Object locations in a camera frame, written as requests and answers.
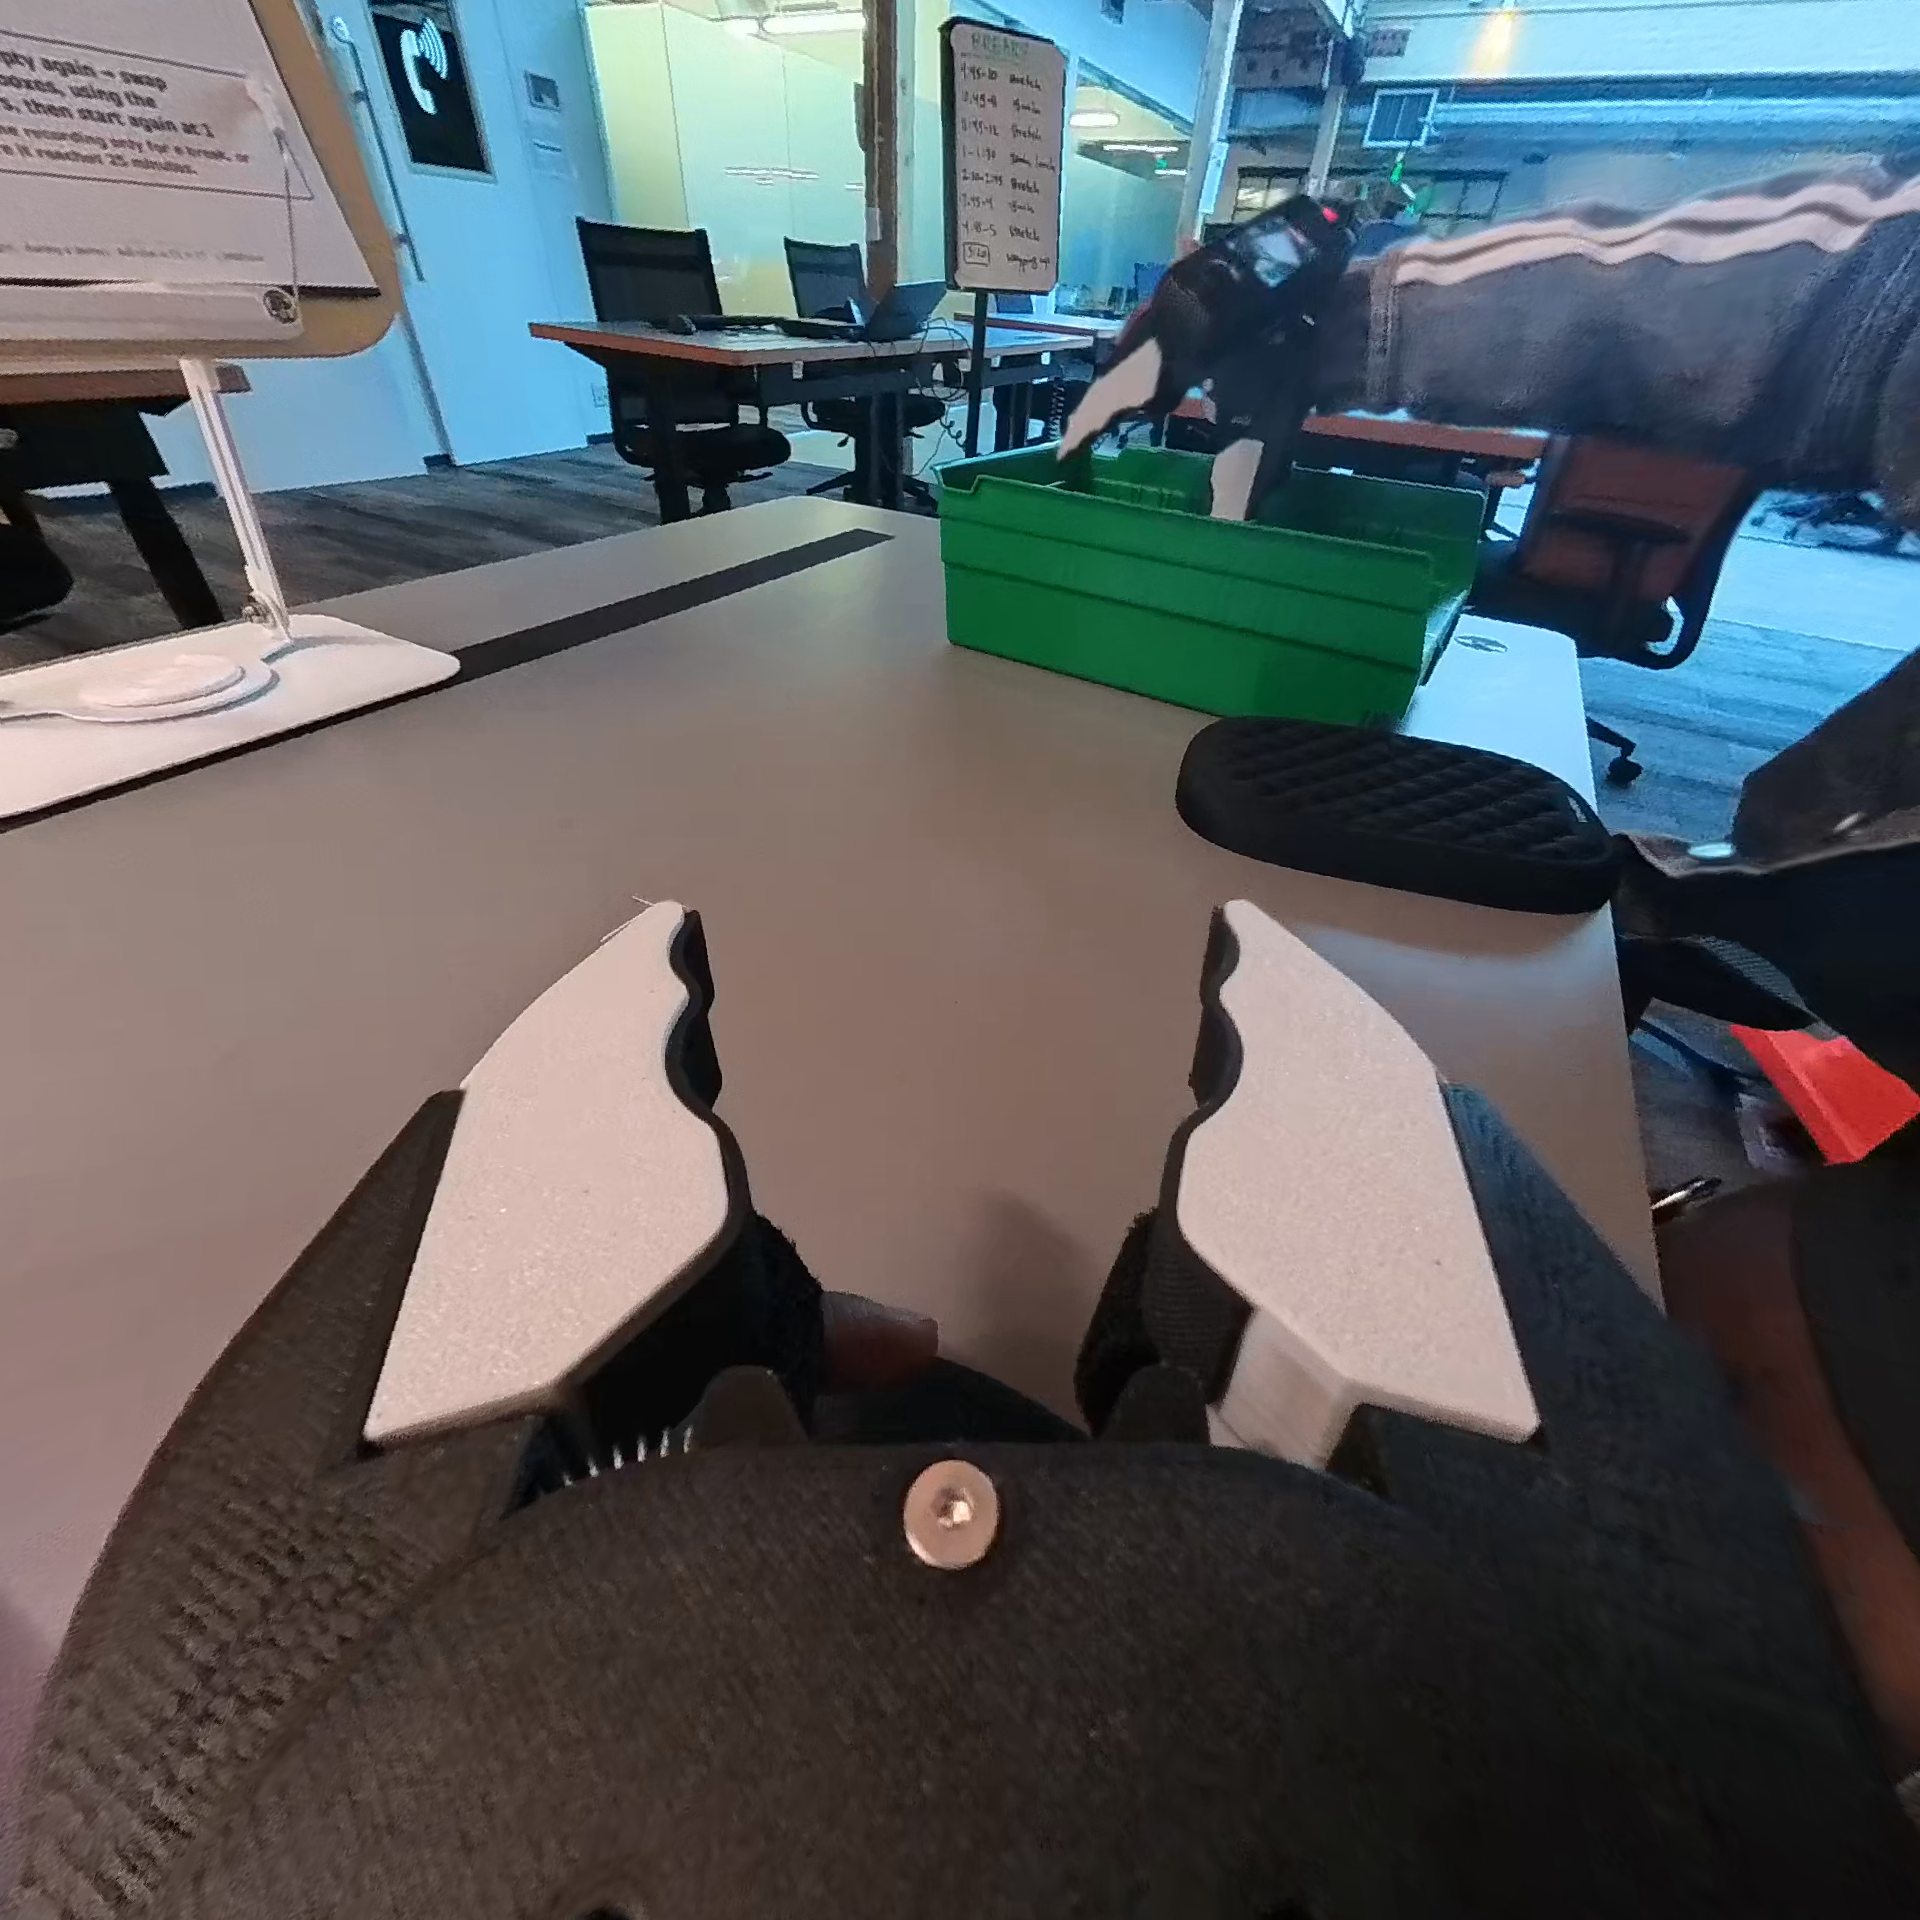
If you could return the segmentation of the person's dark jacket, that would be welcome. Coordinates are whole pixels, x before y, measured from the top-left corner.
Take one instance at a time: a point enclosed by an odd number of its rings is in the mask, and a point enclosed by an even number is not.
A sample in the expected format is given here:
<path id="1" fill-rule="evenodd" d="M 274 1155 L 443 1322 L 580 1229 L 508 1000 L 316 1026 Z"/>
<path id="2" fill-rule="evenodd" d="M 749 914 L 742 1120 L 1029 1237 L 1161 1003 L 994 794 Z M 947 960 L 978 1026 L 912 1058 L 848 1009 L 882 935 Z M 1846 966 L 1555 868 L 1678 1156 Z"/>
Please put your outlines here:
<path id="1" fill-rule="evenodd" d="M 1919 1086 L 1919 657 L 1741 785 L 1719 837 L 1614 839 L 1629 1019 L 1656 1000 L 1725 1024 L 1774 1009 L 1741 951 L 1806 1015 Z"/>

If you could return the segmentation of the brown office chair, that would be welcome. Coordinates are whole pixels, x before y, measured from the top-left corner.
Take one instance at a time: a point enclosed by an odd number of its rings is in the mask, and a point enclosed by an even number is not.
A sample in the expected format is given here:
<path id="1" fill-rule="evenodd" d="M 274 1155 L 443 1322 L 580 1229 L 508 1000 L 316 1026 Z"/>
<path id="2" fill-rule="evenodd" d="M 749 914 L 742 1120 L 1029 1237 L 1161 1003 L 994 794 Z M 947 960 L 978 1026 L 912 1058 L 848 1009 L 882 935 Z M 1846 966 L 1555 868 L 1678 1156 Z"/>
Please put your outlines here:
<path id="1" fill-rule="evenodd" d="M 1521 531 L 1482 540 L 1467 612 L 1567 636 L 1580 660 L 1675 670 L 1762 493 L 1738 467 L 1558 439 Z"/>

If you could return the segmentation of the black mesh wrist pad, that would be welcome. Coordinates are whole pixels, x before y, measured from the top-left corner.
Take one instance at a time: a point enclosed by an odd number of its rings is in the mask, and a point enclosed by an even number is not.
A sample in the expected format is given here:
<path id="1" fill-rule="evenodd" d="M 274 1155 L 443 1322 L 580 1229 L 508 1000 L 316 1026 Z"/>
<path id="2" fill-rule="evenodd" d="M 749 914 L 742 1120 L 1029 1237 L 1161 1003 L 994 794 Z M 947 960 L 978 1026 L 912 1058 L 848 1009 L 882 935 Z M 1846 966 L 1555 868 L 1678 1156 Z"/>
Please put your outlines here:
<path id="1" fill-rule="evenodd" d="M 1574 786 L 1447 740 L 1294 719 L 1218 719 L 1174 808 L 1209 845 L 1353 885 L 1542 916 L 1614 899 L 1621 853 Z"/>

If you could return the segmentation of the whiteboard on stand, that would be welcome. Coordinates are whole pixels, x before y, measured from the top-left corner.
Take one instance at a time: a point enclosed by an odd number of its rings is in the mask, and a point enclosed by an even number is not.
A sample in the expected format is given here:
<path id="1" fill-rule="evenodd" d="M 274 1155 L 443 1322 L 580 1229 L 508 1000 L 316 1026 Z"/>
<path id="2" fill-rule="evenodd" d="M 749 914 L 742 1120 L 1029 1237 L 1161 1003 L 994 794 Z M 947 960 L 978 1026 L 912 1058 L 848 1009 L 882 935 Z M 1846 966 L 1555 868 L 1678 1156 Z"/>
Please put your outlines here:
<path id="1" fill-rule="evenodd" d="M 988 21 L 939 33 L 947 284 L 1047 296 L 1060 274 L 1069 56 Z"/>

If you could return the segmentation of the green plastic bin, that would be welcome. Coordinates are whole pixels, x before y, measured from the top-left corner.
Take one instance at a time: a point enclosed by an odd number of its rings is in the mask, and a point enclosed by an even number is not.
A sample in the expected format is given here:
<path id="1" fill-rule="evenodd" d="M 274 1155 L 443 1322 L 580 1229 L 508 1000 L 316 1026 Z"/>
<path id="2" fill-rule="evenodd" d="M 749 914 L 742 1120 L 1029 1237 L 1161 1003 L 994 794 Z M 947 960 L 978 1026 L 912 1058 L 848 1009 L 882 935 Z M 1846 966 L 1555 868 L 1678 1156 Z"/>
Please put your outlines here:
<path id="1" fill-rule="evenodd" d="M 1213 467 L 1147 445 L 948 462 L 948 642 L 1213 719 L 1396 731 L 1475 588 L 1482 495 L 1296 468 L 1234 523 Z"/>

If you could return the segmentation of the person's leg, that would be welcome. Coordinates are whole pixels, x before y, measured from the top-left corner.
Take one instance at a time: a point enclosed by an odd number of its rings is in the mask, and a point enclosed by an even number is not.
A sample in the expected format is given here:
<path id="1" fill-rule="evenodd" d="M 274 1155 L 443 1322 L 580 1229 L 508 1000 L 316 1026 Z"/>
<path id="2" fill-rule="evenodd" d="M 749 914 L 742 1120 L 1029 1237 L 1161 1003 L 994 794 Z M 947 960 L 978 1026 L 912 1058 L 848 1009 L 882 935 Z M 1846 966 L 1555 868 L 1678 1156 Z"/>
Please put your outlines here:
<path id="1" fill-rule="evenodd" d="M 1917 1797 L 1919 1566 L 1818 1353 L 1786 1185 L 1670 1212 L 1654 1231 L 1669 1319 L 1717 1361 L 1790 1512 L 1875 1717 Z"/>

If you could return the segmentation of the phone icon wall sign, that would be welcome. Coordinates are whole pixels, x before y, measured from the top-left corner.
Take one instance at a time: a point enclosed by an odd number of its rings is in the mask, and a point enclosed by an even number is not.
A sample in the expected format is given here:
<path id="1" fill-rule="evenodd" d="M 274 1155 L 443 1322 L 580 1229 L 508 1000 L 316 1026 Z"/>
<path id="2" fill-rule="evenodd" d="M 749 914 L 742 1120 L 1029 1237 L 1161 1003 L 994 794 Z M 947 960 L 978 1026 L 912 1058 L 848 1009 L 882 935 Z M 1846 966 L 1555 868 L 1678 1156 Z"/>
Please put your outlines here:
<path id="1" fill-rule="evenodd" d="M 370 2 L 368 16 L 408 163 L 432 177 L 493 180 L 459 7 Z"/>

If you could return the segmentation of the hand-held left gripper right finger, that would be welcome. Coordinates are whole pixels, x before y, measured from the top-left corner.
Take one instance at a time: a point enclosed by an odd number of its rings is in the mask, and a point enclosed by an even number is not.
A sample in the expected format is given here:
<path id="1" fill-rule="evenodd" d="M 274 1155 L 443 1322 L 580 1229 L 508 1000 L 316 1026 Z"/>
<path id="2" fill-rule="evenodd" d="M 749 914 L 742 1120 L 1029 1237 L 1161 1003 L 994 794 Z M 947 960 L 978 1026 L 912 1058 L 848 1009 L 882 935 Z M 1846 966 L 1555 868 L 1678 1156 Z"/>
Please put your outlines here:
<path id="1" fill-rule="evenodd" d="M 1204 1391 L 1213 1438 L 1315 1470 L 1360 1411 L 1533 1441 L 1538 1405 L 1423 1047 L 1245 899 L 1213 916 L 1203 1011 L 1172 1237 L 1246 1313 Z"/>

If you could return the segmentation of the wooden office desk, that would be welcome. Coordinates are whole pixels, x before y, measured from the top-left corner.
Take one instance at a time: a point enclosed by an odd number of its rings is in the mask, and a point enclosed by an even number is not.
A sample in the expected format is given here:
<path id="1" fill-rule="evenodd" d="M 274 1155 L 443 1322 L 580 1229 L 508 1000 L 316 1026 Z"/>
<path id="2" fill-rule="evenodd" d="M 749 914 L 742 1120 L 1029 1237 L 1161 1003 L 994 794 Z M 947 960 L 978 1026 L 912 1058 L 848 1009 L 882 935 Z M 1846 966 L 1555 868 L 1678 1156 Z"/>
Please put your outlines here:
<path id="1" fill-rule="evenodd" d="M 910 392 L 958 391 L 974 403 L 1010 389 L 1023 422 L 1033 389 L 1092 373 L 1098 347 L 1084 330 L 996 318 L 935 318 L 892 342 L 689 320 L 536 322 L 531 332 L 605 373 L 615 447 L 653 485 L 667 525 L 725 512 L 737 488 L 775 468 L 762 458 L 775 413 L 834 403 L 861 413 L 852 503 L 895 510 L 906 488 Z"/>
<path id="2" fill-rule="evenodd" d="M 1498 468 L 1530 468 L 1553 445 L 1553 436 L 1538 431 L 1449 427 L 1362 413 L 1311 414 L 1305 422 L 1305 434 L 1322 442 L 1393 450 L 1396 455 L 1493 462 Z"/>

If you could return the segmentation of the black office chair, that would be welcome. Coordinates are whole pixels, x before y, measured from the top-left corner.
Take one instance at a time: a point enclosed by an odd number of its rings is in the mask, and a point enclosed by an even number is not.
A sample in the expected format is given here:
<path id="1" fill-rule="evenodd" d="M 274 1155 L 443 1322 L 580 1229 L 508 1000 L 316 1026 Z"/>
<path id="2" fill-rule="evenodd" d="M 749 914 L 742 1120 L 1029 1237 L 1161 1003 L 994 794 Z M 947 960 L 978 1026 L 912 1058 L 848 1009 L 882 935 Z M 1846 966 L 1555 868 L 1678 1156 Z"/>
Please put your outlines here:
<path id="1" fill-rule="evenodd" d="M 720 312 L 708 232 L 576 221 L 593 314 L 603 325 L 647 325 L 697 338 Z M 793 458 L 773 424 L 756 373 L 706 362 L 660 362 L 606 373 L 616 455 L 655 486 L 665 523 L 733 510 L 733 490 Z"/>
<path id="2" fill-rule="evenodd" d="M 787 236 L 783 241 L 783 252 L 796 316 L 815 314 L 820 306 L 841 300 L 841 296 L 834 295 L 820 296 L 807 292 L 811 284 L 826 280 L 854 280 L 856 286 L 867 290 L 872 306 L 887 296 L 872 292 L 867 278 L 865 252 L 858 244 L 833 246 Z M 872 418 L 872 404 L 867 398 L 833 397 L 802 401 L 799 411 L 809 428 L 829 432 L 852 447 L 852 479 L 843 486 L 843 493 L 848 498 L 856 498 L 871 481 L 868 422 Z"/>

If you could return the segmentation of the orange red object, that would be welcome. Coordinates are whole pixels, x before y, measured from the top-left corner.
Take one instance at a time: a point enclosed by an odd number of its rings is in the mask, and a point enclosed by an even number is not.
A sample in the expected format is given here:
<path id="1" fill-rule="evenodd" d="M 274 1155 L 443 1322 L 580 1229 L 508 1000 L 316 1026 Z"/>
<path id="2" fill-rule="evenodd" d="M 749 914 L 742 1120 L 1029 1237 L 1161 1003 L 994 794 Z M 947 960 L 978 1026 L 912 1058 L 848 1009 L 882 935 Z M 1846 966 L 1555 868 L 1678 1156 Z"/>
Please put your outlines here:
<path id="1" fill-rule="evenodd" d="M 1861 1164 L 1919 1119 L 1915 1089 L 1843 1036 L 1734 1022 L 1731 1038 L 1829 1166 Z"/>

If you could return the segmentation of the instruction sign board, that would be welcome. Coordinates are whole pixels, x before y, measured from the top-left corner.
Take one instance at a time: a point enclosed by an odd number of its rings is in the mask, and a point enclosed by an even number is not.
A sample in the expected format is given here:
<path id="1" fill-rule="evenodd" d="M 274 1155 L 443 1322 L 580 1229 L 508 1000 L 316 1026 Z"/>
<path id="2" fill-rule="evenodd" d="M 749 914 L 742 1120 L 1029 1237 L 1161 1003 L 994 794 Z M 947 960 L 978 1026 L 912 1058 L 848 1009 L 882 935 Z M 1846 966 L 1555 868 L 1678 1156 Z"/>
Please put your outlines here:
<path id="1" fill-rule="evenodd" d="M 303 5 L 3 7 L 9 373 L 348 359 L 399 303 Z"/>

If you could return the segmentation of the person's right forearm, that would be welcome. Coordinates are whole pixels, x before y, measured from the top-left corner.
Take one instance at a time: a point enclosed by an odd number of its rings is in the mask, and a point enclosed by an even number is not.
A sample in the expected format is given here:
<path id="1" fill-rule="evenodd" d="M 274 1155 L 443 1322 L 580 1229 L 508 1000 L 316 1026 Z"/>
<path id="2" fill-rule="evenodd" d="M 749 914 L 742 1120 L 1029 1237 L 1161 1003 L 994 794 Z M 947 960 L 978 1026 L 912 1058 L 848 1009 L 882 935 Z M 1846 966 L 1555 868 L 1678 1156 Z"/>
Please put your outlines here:
<path id="1" fill-rule="evenodd" d="M 1312 403 L 1606 439 L 1919 525 L 1919 180 L 1567 204 L 1353 264 Z"/>

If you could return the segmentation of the grey desk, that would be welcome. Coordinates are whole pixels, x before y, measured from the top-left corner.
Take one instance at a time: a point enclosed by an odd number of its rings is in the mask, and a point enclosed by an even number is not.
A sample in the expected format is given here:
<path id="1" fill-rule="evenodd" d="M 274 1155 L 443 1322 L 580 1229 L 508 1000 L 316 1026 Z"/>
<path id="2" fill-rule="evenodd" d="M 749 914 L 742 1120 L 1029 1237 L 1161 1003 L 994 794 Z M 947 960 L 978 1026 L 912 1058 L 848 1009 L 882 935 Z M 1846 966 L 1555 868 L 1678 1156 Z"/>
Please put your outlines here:
<path id="1" fill-rule="evenodd" d="M 1189 1111 L 1226 900 L 1493 1098 L 1656 1287 L 1606 922 L 1203 843 L 1198 719 L 954 648 L 932 525 L 771 503 L 348 619 L 466 650 L 852 531 L 891 542 L 4 833 L 6 1698 L 230 1335 L 638 900 L 703 914 L 762 1212 L 1060 1412 Z"/>

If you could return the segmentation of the dark laptop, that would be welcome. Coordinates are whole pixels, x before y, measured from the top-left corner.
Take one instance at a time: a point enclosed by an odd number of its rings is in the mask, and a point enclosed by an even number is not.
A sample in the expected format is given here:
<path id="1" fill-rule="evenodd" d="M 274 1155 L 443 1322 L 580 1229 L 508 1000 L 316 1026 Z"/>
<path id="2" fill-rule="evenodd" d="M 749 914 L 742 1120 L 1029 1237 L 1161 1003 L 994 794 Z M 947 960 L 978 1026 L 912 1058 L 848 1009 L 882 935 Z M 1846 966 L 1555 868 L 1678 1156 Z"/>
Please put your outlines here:
<path id="1" fill-rule="evenodd" d="M 809 295 L 839 296 L 818 311 L 783 318 L 777 328 L 787 338 L 809 342 L 843 342 L 887 347 L 918 338 L 939 316 L 948 288 L 939 280 L 906 282 L 887 292 L 877 305 L 851 278 L 811 284 Z"/>

